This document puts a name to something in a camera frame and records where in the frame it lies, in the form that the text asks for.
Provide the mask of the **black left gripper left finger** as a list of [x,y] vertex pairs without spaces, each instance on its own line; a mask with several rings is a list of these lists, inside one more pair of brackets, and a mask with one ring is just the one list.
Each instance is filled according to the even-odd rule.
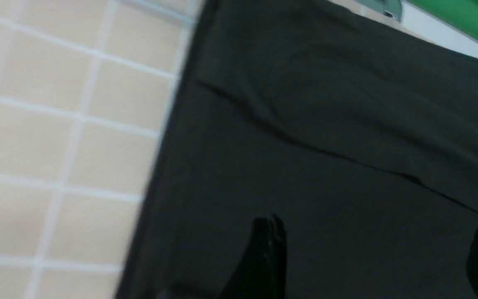
[[220,299],[284,299],[287,277],[287,234],[276,214],[256,218],[245,251],[218,297]]

